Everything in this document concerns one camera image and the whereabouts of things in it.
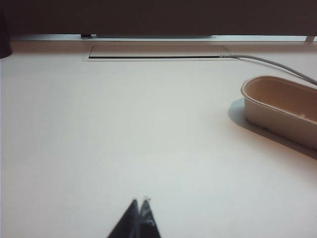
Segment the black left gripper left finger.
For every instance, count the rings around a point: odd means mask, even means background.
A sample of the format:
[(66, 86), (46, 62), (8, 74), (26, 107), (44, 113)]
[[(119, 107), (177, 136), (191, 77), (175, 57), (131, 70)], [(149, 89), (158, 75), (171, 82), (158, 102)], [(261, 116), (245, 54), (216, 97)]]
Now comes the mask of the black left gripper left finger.
[(124, 214), (116, 223), (108, 238), (135, 238), (137, 236), (137, 222), (139, 207), (136, 199), (133, 199)]

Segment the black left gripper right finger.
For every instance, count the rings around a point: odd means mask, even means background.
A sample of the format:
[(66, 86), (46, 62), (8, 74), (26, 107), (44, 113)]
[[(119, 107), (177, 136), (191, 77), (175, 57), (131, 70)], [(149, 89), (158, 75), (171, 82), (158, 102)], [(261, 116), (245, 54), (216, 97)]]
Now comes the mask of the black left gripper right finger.
[(154, 219), (149, 199), (145, 199), (140, 209), (139, 216), (140, 238), (161, 238), (158, 226)]

